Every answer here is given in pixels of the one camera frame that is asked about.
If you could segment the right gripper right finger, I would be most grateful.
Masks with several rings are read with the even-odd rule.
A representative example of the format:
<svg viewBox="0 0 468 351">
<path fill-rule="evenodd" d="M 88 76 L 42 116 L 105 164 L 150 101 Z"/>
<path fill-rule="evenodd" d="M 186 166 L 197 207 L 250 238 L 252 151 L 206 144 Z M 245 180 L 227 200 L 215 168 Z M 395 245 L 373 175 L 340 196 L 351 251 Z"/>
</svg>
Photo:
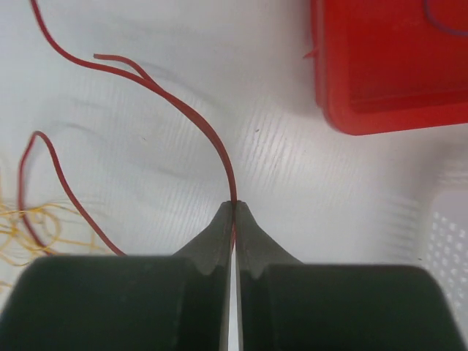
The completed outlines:
<svg viewBox="0 0 468 351">
<path fill-rule="evenodd" d="M 414 265 L 310 264 L 235 206 L 241 350 L 465 350 L 441 287 Z"/>
</svg>

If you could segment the red plastic tray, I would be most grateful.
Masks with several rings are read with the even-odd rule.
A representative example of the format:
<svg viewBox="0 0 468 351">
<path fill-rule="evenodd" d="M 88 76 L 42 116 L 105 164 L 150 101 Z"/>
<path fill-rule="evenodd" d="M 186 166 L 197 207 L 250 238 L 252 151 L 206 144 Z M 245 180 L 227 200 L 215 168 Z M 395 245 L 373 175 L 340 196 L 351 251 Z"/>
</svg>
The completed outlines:
<svg viewBox="0 0 468 351">
<path fill-rule="evenodd" d="M 465 1 L 312 1 L 315 101 L 348 135 L 467 122 Z"/>
</svg>

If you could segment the white perforated basket right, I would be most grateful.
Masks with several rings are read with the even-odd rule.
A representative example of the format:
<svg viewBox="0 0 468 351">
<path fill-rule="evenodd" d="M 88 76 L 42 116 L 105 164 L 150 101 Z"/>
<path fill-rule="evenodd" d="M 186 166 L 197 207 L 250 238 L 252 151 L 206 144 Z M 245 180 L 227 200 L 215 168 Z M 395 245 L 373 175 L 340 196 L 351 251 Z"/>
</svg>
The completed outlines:
<svg viewBox="0 0 468 351">
<path fill-rule="evenodd" d="M 444 189 L 431 204 L 426 267 L 436 277 L 467 337 L 467 189 Z"/>
</svg>

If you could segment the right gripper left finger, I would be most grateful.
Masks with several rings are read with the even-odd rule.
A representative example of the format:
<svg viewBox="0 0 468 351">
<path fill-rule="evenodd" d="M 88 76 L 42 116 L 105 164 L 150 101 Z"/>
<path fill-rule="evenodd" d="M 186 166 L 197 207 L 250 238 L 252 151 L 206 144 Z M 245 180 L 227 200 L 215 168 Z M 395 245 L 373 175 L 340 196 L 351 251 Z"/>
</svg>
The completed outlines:
<svg viewBox="0 0 468 351">
<path fill-rule="evenodd" d="M 171 255 L 35 260 L 1 313 L 3 350 L 226 350 L 233 207 Z"/>
</svg>

